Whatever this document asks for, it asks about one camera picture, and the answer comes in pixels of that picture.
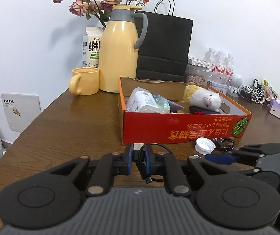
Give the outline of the red orange cardboard box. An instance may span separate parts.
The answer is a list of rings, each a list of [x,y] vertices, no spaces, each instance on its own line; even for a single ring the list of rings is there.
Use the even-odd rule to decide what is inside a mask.
[[[191,114],[183,101],[186,87],[182,82],[119,78],[119,113],[121,138],[129,143],[186,143],[199,137],[242,137],[252,113],[224,94],[219,114]],[[126,101],[135,88],[143,88],[182,105],[176,113],[127,111]]]

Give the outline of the small white robot figure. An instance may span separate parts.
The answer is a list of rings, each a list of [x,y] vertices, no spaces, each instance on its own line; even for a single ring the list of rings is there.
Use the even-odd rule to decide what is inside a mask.
[[[238,97],[238,89],[242,86],[242,76],[240,74],[233,74],[231,81],[229,82],[229,87],[227,95],[231,97]]]

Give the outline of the iridescent plastic ball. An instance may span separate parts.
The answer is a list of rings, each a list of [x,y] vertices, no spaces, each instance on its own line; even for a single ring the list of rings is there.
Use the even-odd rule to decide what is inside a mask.
[[[159,108],[160,113],[170,113],[170,105],[167,99],[161,96],[154,96],[153,98]]]

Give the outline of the yellow ceramic mug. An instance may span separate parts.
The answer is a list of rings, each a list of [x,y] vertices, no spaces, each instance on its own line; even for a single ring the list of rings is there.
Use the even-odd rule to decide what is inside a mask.
[[[73,96],[96,94],[100,89],[100,70],[95,67],[73,69],[68,90]]]

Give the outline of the dark navy pouch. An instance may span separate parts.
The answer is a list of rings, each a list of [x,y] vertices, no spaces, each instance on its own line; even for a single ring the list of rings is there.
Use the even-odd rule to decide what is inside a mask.
[[[219,111],[208,110],[196,106],[189,106],[189,111],[191,114],[220,114]]]

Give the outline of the middle water bottle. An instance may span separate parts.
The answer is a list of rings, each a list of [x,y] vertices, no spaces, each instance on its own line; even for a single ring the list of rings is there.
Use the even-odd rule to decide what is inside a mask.
[[[211,80],[220,82],[225,73],[226,66],[224,65],[224,53],[219,51],[213,60]]]

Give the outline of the yellow white hamster plush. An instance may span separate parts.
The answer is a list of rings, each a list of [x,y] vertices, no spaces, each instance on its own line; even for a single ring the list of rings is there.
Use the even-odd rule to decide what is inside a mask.
[[[191,106],[218,112],[222,105],[220,94],[197,85],[187,85],[183,92],[183,100]]]

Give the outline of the left water bottle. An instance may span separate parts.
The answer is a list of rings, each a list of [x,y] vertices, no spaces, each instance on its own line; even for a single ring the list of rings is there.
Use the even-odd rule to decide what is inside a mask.
[[[204,58],[203,58],[203,61],[207,62],[207,63],[210,63],[210,64],[213,64],[214,63],[214,60],[215,60],[215,50],[213,48],[210,48]]]

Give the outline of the purple knitted cloth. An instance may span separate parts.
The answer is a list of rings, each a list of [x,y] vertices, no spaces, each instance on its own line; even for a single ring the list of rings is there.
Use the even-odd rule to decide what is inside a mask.
[[[177,113],[178,111],[180,111],[180,110],[182,110],[184,108],[184,106],[178,105],[177,103],[175,103],[175,102],[173,102],[171,100],[168,100],[168,103],[170,105],[170,113]]]

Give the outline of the white bottle cap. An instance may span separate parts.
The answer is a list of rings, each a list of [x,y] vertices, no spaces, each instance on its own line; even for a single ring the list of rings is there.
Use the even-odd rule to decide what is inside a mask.
[[[195,150],[201,155],[211,154],[215,150],[215,144],[208,138],[199,137],[195,142]]]

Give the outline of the white wall panel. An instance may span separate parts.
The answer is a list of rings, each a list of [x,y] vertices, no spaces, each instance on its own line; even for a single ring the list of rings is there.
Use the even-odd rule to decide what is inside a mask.
[[[9,128],[15,132],[22,133],[41,113],[37,95],[2,93],[1,99]]]

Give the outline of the white milk carton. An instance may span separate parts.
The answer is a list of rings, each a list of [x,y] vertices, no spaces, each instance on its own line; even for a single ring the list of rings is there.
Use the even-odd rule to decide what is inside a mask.
[[[98,68],[103,28],[86,27],[82,37],[82,67]]]

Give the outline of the black paper bag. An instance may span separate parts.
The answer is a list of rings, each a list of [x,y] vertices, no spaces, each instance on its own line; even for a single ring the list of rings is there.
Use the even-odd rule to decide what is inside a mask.
[[[148,18],[146,37],[139,48],[136,78],[183,82],[193,21],[173,15],[174,0],[159,0]]]

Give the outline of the clear seed storage container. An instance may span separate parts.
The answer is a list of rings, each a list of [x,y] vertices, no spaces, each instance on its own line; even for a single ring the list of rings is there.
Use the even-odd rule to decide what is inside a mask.
[[[184,75],[185,82],[193,85],[207,85],[211,71],[210,63],[189,57]]]

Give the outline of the right water bottle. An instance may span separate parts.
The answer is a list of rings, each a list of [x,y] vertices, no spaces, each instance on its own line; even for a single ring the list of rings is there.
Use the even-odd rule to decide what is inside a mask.
[[[224,59],[224,66],[224,81],[227,84],[229,81],[231,81],[235,68],[233,56],[231,54],[228,54],[228,56]]]

